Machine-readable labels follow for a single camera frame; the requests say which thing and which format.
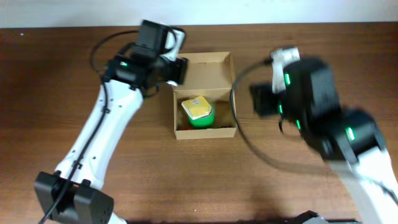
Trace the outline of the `yellow sticky note pad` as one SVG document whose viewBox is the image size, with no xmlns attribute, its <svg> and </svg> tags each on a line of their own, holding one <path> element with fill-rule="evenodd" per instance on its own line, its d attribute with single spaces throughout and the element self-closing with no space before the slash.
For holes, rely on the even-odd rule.
<svg viewBox="0 0 398 224">
<path fill-rule="evenodd" d="M 212 105 L 203 96 L 181 102 L 182 108 L 190 119 L 198 119 L 208 116 L 212 112 Z"/>
</svg>

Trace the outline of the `brown cardboard box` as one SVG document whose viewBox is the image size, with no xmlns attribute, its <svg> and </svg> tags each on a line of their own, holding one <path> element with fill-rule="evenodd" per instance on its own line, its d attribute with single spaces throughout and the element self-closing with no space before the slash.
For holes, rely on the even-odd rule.
<svg viewBox="0 0 398 224">
<path fill-rule="evenodd" d="M 180 54 L 188 59 L 183 85 L 173 88 L 174 134 L 178 140 L 232 138 L 237 125 L 232 117 L 229 95 L 236 78 L 230 52 Z M 215 120 L 210 128 L 182 131 L 190 126 L 181 102 L 203 96 L 215 106 Z"/>
</svg>

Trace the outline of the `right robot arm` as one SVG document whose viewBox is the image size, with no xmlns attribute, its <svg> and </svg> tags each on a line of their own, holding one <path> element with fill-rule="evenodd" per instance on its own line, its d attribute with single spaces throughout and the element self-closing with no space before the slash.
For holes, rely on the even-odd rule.
<svg viewBox="0 0 398 224">
<path fill-rule="evenodd" d="M 351 195 L 364 223 L 397 223 L 397 180 L 376 120 L 342 106 L 333 71 L 319 58 L 282 69 L 280 92 L 271 83 L 249 87 L 259 116 L 279 114 L 329 165 Z"/>
</svg>

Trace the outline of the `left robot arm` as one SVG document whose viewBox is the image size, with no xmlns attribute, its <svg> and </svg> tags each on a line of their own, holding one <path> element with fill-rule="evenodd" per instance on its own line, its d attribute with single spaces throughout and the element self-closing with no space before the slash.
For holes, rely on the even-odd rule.
<svg viewBox="0 0 398 224">
<path fill-rule="evenodd" d="M 131 118 L 161 84 L 183 84 L 188 60 L 178 56 L 186 32 L 148 20 L 138 38 L 97 68 L 100 89 L 77 140 L 52 173 L 38 174 L 34 190 L 41 222 L 122 223 L 114 199 L 102 189 L 109 162 Z"/>
</svg>

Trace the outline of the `green tape roll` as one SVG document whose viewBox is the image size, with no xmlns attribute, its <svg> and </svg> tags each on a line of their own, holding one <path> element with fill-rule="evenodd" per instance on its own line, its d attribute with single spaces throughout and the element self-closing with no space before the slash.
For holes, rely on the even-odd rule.
<svg viewBox="0 0 398 224">
<path fill-rule="evenodd" d="M 188 122 L 190 126 L 192 126 L 194 129 L 210 128 L 215 120 L 215 106 L 213 103 L 210 103 L 210 106 L 211 106 L 211 111 L 210 114 L 208 114 L 207 116 L 197 119 L 191 119 L 191 117 L 189 117 Z"/>
</svg>

